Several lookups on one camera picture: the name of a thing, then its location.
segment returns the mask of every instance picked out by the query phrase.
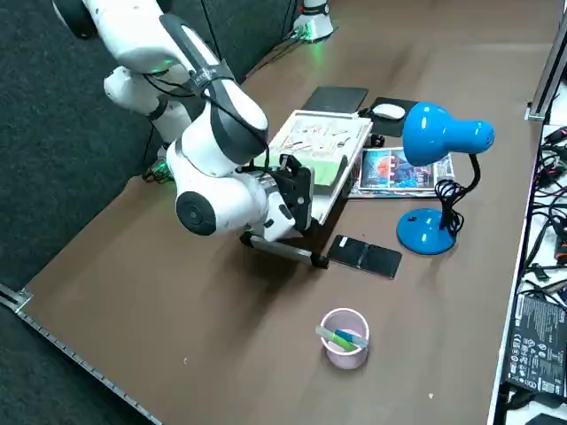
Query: white mouse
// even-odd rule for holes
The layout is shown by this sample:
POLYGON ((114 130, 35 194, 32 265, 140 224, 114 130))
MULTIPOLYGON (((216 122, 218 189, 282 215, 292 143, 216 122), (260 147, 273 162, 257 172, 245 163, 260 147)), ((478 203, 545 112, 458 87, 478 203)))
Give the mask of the white mouse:
POLYGON ((396 104, 377 104, 372 113, 387 120, 401 120, 406 115, 406 110, 396 104))

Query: green sticky note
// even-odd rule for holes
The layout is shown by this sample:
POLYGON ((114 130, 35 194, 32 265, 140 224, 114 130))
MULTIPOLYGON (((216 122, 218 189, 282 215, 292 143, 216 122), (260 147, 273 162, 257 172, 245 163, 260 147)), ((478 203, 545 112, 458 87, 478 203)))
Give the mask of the green sticky note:
MULTIPOLYGON (((263 166, 266 160, 266 154, 262 153, 254 159, 256 166, 263 166)), ((315 184, 317 186, 331 186, 338 177, 339 172, 342 170, 343 165, 346 164, 346 157, 343 156, 342 160, 335 161, 332 159, 314 159, 314 158, 301 158, 298 160, 303 166, 312 168, 315 171, 315 184)), ((269 164, 271 166, 279 165, 280 154, 270 154, 269 164)))

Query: black box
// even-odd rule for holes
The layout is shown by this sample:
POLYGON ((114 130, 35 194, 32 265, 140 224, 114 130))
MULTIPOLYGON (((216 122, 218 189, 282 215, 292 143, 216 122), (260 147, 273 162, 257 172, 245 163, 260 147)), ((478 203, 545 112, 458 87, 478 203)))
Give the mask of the black box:
POLYGON ((506 382, 565 397, 565 316, 555 303, 518 295, 504 365, 506 382))

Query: dark gray carpet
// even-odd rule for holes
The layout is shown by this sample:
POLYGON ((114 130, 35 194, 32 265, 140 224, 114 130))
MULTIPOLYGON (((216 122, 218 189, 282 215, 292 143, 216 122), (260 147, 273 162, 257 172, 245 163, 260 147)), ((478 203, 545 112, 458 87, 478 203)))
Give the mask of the dark gray carpet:
POLYGON ((150 423, 0 306, 2 425, 150 423))
MULTIPOLYGON (((290 0, 205 4, 240 81, 287 30, 290 0)), ((174 12, 213 45, 199 0, 174 12)), ((76 40, 51 1, 0 0, 0 21, 0 282, 19 290, 144 169, 150 124, 105 97, 115 62, 99 40, 76 40)))

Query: magazine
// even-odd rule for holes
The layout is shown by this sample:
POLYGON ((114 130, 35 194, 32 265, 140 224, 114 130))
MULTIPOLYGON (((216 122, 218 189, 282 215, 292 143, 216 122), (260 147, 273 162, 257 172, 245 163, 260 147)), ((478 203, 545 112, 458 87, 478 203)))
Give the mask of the magazine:
POLYGON ((439 180, 454 180, 447 155, 428 166, 412 166, 403 148, 364 149, 353 168, 350 198, 435 197, 439 180))

